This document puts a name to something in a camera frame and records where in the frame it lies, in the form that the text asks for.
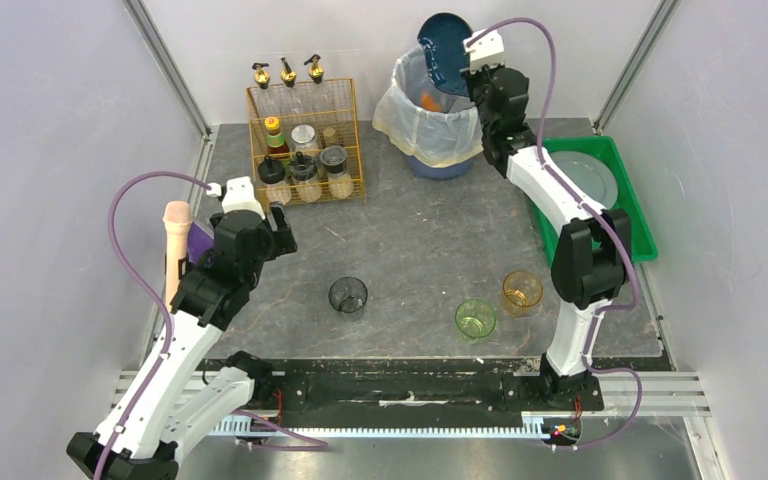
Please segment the black flip-cap spice jar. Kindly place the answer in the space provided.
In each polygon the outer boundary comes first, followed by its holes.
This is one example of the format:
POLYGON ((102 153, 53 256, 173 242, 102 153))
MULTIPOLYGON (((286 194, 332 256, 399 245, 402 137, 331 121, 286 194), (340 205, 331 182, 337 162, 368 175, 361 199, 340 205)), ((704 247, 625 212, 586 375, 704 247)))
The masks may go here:
POLYGON ((305 203, 318 201, 322 196, 322 187, 315 160, 298 154, 291 160, 289 168, 299 198, 305 203))

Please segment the black cap spice jar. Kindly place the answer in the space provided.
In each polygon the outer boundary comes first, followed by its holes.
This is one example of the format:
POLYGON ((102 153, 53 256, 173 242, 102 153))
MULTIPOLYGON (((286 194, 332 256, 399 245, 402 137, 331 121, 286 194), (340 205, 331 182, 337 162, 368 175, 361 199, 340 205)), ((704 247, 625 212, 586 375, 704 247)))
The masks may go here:
POLYGON ((291 201, 292 192, 281 160, 266 155, 257 167, 257 174, 265 187, 265 195, 269 203, 287 205, 291 201))

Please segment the dark smoky glass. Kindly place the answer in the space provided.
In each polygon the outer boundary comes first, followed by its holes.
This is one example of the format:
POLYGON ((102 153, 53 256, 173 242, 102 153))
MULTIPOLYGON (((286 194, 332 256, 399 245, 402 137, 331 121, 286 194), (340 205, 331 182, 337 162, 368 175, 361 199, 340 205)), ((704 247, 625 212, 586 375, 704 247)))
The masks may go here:
POLYGON ((366 284, 352 276, 341 277, 333 282, 328 290, 331 307, 345 316, 362 316, 368 302, 366 284))

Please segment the red sauce bottle green label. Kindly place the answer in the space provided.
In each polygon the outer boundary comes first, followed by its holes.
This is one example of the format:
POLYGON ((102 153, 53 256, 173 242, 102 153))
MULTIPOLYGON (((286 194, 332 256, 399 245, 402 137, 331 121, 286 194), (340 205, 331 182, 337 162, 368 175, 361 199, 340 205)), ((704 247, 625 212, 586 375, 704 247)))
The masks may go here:
POLYGON ((279 117, 270 116, 263 121, 266 131, 267 153, 276 160, 287 162, 290 160, 290 148, 285 139, 282 123, 279 117))

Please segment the small yellow oil bottle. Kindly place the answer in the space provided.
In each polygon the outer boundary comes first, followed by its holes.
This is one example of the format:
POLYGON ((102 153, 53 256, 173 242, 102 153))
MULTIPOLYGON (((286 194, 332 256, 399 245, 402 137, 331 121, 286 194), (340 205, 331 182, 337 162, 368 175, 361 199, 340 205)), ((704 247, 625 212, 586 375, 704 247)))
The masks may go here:
POLYGON ((340 135, 338 131, 332 126, 328 126, 322 130, 321 139, 322 139, 322 145, 325 148, 329 146, 341 144, 340 135))

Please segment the brown-sauce bottle gold spout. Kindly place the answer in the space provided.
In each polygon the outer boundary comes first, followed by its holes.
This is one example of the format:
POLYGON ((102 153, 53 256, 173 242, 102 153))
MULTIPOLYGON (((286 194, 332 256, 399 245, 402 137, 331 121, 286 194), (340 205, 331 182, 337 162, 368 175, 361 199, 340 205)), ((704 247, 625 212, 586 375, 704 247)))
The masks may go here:
POLYGON ((299 86, 297 72, 290 66, 285 56, 280 58, 281 71, 280 78, 285 87, 285 110, 288 116, 301 121, 302 117, 307 115, 310 105, 306 92, 299 86))

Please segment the clear oil bottle gold spout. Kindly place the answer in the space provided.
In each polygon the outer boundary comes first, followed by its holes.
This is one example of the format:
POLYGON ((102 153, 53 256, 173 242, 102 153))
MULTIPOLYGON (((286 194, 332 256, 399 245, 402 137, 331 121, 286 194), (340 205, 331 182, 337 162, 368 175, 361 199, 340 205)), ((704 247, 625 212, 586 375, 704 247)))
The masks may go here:
POLYGON ((258 116, 260 118, 276 117, 280 115, 280 106, 274 96, 274 91, 271 89, 270 82, 271 77, 267 68, 268 63, 254 62, 252 69, 254 70, 254 81, 257 86, 257 109, 258 116))

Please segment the green glass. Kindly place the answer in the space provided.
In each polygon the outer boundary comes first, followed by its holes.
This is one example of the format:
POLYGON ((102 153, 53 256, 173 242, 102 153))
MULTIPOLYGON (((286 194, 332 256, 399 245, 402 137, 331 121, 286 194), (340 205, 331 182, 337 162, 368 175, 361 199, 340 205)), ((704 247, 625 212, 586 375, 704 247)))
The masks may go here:
POLYGON ((484 300, 467 299, 455 310, 455 325, 461 334, 477 340, 489 336, 496 328, 494 308, 484 300))

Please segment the amber glass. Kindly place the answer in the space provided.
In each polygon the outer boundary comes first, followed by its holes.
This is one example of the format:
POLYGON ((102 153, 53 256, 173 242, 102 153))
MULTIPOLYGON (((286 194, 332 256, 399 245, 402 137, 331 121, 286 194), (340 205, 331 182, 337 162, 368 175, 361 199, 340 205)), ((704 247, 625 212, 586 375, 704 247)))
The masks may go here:
POLYGON ((512 317, 534 315, 543 293, 542 282, 535 274, 526 270, 512 271, 502 283, 501 307, 512 317))

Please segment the blue ribbed dish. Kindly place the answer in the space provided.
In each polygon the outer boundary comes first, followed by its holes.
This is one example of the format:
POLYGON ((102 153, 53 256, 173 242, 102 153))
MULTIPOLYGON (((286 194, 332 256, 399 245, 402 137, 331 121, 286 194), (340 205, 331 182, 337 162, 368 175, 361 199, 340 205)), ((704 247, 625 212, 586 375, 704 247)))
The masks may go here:
POLYGON ((469 96, 461 70, 469 64, 463 41, 472 34, 472 28, 463 18, 449 12, 432 15, 418 31, 417 42, 424 54, 429 79, 444 94, 469 96))

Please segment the grey-green round plate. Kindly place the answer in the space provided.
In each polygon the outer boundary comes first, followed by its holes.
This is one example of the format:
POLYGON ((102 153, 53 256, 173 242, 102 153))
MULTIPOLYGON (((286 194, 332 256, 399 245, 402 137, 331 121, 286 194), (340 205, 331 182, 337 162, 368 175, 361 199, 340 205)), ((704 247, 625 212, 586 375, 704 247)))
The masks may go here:
POLYGON ((576 151, 556 151, 551 158, 560 170, 591 199, 606 209, 618 200, 618 185, 613 173, 599 159, 576 151))

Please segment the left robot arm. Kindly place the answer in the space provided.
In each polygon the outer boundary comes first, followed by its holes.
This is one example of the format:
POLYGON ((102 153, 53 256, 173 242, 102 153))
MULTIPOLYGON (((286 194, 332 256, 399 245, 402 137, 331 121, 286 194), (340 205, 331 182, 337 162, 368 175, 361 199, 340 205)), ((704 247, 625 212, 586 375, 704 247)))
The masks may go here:
POLYGON ((231 355, 209 384, 180 399, 204 355, 250 299, 263 265, 297 250, 279 203, 216 214, 214 245, 186 273, 171 325, 109 416, 76 433, 68 456, 91 479, 173 479, 195 446, 231 412, 270 392, 270 365, 231 355))

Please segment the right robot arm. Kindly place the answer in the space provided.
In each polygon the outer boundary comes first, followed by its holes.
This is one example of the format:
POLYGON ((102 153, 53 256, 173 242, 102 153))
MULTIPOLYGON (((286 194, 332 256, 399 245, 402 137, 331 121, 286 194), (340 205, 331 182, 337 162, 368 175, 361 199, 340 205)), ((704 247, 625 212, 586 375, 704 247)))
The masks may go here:
POLYGON ((479 114, 486 160, 532 200, 558 236, 551 280, 561 299, 559 317, 538 374, 521 382, 519 396, 526 404, 570 409, 590 401, 598 387, 590 350, 634 271, 631 221, 624 210, 593 201, 550 158, 526 123, 529 81, 521 72, 483 66, 461 75, 479 114))

